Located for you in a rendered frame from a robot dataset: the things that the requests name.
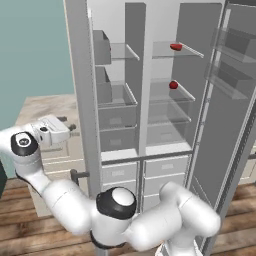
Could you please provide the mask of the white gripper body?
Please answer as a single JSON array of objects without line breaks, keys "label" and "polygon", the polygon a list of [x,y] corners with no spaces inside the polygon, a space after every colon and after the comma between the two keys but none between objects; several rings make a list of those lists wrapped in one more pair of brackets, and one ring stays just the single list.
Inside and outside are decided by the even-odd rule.
[{"label": "white gripper body", "polygon": [[54,115],[38,119],[40,140],[47,146],[66,141],[70,138],[69,128]]}]

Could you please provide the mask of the grey freezer door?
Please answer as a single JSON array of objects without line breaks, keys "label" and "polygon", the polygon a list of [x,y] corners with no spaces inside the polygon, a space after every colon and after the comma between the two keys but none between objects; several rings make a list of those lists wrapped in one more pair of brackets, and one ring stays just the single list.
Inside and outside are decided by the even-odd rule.
[{"label": "grey freezer door", "polygon": [[95,198],[102,190],[102,158],[91,13],[87,0],[63,0],[63,5],[88,192]]}]

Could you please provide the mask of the grey freezer drawer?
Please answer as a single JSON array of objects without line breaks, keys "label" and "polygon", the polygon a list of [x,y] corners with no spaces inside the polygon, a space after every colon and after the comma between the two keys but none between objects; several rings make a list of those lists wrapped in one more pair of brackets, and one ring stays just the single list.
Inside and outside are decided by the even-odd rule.
[{"label": "grey freezer drawer", "polygon": [[118,127],[100,131],[101,151],[116,151],[135,147],[135,127]]},{"label": "grey freezer drawer", "polygon": [[112,100],[98,105],[99,127],[111,129],[136,125],[137,101],[127,83],[111,85]]}]

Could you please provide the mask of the grey freezer door bin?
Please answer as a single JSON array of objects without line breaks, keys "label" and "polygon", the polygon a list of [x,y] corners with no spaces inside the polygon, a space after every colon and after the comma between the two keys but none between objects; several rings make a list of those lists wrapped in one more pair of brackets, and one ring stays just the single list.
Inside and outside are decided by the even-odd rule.
[{"label": "grey freezer door bin", "polygon": [[96,88],[99,104],[112,101],[111,82],[104,66],[96,67]]},{"label": "grey freezer door bin", "polygon": [[94,57],[96,65],[111,63],[110,41],[103,30],[93,31]]}]

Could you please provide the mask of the grey fridge freezer cabinet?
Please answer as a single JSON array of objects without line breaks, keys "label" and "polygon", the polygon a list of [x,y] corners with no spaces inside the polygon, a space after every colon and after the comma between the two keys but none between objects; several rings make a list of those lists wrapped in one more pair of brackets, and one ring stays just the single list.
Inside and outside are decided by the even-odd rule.
[{"label": "grey fridge freezer cabinet", "polygon": [[[104,66],[111,85],[127,83],[136,101],[135,147],[132,149],[101,151],[102,167],[136,162],[136,179],[104,183],[107,190],[114,186],[130,189],[137,197],[137,209],[143,212],[155,206],[159,189],[167,181],[187,188],[191,176],[198,136],[203,133],[201,119],[207,115],[204,102],[207,96],[205,70],[212,58],[211,40],[222,14],[225,0],[89,0],[92,28],[103,30],[111,43],[126,43],[140,60],[112,60]],[[153,43],[181,42],[204,54],[200,57],[153,59]],[[152,79],[171,79],[181,84],[194,97],[189,102],[190,130],[193,142],[147,145],[150,84]],[[157,177],[145,176],[145,161],[188,155],[184,173]]]}]

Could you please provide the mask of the glass freezer shelf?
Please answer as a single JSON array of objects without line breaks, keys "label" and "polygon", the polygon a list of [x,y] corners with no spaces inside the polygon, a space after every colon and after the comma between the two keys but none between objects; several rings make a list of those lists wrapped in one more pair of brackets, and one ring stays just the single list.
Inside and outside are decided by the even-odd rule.
[{"label": "glass freezer shelf", "polygon": [[135,51],[126,43],[111,43],[110,52],[112,60],[140,60],[140,57],[135,53]]}]

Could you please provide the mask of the clear fridge crisper drawer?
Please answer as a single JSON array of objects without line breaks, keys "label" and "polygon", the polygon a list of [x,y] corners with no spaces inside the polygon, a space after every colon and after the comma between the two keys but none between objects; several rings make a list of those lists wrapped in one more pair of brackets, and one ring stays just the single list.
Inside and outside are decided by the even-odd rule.
[{"label": "clear fridge crisper drawer", "polygon": [[190,119],[148,123],[148,146],[174,144],[179,142],[187,142],[189,145],[193,142],[192,132],[190,130]]}]

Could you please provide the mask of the glass fridge shelf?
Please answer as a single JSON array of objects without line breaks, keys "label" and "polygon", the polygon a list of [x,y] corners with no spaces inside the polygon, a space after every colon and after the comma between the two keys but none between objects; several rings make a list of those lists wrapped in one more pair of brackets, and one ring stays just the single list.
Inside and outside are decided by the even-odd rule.
[{"label": "glass fridge shelf", "polygon": [[171,42],[154,42],[153,43],[153,59],[164,59],[164,58],[176,58],[176,57],[200,57],[203,58],[204,54],[199,51],[178,42],[181,46],[180,50],[174,50],[171,48]]},{"label": "glass fridge shelf", "polygon": [[153,102],[194,102],[195,97],[178,84],[176,89],[171,89],[169,84],[171,79],[152,79],[150,84],[150,100]]},{"label": "glass fridge shelf", "polygon": [[191,106],[189,102],[158,102],[149,105],[149,124],[189,123]]}]

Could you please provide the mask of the grey fridge door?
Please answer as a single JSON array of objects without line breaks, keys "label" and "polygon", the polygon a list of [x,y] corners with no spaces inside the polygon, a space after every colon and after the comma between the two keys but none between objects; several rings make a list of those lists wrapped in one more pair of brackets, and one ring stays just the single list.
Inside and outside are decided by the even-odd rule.
[{"label": "grey fridge door", "polygon": [[[256,0],[227,0],[217,29],[256,35]],[[255,79],[253,95],[232,100],[207,79],[203,133],[187,185],[224,218],[256,139],[256,63],[239,62],[213,48],[210,63],[226,62]]]}]

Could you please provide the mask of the clear fridge door bin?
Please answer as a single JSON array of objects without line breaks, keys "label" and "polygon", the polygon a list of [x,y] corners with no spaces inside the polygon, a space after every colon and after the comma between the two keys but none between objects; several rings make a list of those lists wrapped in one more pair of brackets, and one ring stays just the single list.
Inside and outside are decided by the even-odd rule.
[{"label": "clear fridge door bin", "polygon": [[209,63],[205,78],[232,100],[245,100],[253,95],[255,79],[226,62]]},{"label": "clear fridge door bin", "polygon": [[211,46],[242,63],[256,63],[256,35],[233,28],[216,29]]}]

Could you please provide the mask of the beige counter cabinet run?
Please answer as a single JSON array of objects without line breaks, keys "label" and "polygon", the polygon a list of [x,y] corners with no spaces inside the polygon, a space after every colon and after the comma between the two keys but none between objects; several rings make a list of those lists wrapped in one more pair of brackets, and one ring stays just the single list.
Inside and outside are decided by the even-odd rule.
[{"label": "beige counter cabinet run", "polygon": [[40,145],[44,170],[48,177],[52,180],[70,179],[71,169],[85,172],[75,96],[68,94],[27,97],[16,120],[16,125],[27,124],[49,114],[66,117],[66,126],[76,125],[68,141],[50,147]]}]

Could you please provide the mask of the white bottom drawer front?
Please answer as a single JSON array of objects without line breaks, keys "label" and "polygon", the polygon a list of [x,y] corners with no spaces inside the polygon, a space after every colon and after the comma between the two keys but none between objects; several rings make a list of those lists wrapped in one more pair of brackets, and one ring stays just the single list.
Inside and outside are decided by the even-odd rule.
[{"label": "white bottom drawer front", "polygon": [[106,165],[102,167],[102,181],[104,183],[115,183],[136,179],[138,164],[128,162],[121,164]]},{"label": "white bottom drawer front", "polygon": [[188,155],[146,160],[145,176],[157,177],[184,173],[186,171],[188,160]]}]

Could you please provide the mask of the dark teal object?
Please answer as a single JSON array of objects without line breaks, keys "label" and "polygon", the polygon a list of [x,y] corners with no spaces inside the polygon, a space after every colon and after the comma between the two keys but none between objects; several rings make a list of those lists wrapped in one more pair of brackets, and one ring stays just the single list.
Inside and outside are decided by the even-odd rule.
[{"label": "dark teal object", "polygon": [[8,178],[7,178],[4,166],[0,160],[0,198],[2,197],[3,191],[5,189],[7,179]]}]

